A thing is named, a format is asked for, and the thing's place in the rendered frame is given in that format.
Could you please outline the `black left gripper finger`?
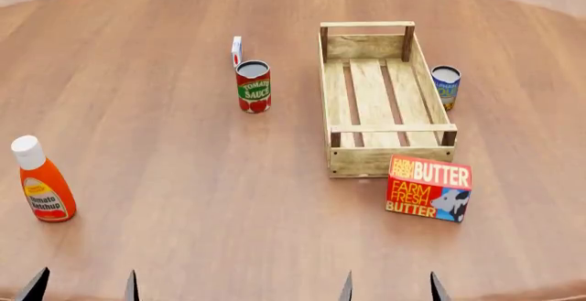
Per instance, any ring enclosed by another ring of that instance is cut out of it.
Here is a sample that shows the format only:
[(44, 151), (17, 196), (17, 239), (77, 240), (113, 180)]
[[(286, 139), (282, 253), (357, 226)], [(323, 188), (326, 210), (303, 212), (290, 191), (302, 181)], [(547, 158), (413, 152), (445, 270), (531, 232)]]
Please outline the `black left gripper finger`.
[(130, 272), (126, 281), (125, 301), (140, 301), (135, 270)]
[(50, 269), (44, 267), (16, 295), (15, 301), (43, 301), (50, 276)]

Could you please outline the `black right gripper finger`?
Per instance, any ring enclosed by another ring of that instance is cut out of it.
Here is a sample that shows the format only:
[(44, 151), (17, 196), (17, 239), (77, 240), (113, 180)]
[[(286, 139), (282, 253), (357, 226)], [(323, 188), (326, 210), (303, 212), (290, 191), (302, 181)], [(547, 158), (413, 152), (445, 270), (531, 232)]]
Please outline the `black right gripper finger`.
[(338, 301), (352, 301), (353, 300), (353, 276), (352, 272), (349, 272), (345, 278), (342, 290)]
[(432, 301), (451, 301), (451, 297), (440, 282), (439, 278), (435, 273), (431, 272), (430, 276), (430, 289)]

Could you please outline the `red butter box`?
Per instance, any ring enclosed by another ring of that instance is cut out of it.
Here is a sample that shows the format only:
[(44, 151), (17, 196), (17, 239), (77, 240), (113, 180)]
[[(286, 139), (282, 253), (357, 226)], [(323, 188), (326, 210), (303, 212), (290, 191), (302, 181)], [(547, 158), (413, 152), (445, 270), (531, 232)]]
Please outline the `red butter box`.
[(385, 209), (424, 218), (463, 221), (472, 193), (472, 168), (392, 155)]

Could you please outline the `wooden slatted crate tray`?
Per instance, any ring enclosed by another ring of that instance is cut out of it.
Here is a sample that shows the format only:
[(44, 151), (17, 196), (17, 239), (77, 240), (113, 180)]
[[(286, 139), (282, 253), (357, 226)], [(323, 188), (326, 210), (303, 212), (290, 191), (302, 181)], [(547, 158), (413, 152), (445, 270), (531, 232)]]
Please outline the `wooden slatted crate tray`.
[(320, 86), (331, 177), (385, 177), (390, 157), (450, 162), (450, 122), (416, 24), (321, 23)]

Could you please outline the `orange tomato ketchup bottle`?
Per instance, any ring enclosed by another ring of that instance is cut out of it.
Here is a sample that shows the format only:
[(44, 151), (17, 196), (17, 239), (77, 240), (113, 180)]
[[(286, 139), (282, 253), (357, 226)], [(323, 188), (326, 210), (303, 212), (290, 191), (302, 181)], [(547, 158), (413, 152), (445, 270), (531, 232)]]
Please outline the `orange tomato ketchup bottle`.
[(22, 135), (11, 144), (19, 165), (24, 195), (34, 216), (44, 222), (64, 222), (74, 217), (76, 202), (68, 183), (43, 152), (34, 135)]

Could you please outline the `blue alphabet soup can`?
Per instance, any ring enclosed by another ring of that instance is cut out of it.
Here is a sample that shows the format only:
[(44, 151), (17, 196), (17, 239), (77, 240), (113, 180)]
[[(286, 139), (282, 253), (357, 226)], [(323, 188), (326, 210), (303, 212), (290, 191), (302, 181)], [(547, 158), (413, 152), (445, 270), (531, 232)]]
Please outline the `blue alphabet soup can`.
[(430, 74), (444, 109), (450, 111), (456, 101), (461, 82), (461, 73), (454, 67), (438, 66), (434, 67)]

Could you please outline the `red tomato sauce can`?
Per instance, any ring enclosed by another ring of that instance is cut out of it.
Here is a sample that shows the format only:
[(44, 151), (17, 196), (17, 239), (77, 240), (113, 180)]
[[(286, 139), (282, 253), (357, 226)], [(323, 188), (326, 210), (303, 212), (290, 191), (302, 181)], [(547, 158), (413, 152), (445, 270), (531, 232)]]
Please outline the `red tomato sauce can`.
[(264, 61), (243, 61), (235, 69), (238, 102), (246, 113), (263, 113), (271, 106), (270, 67)]

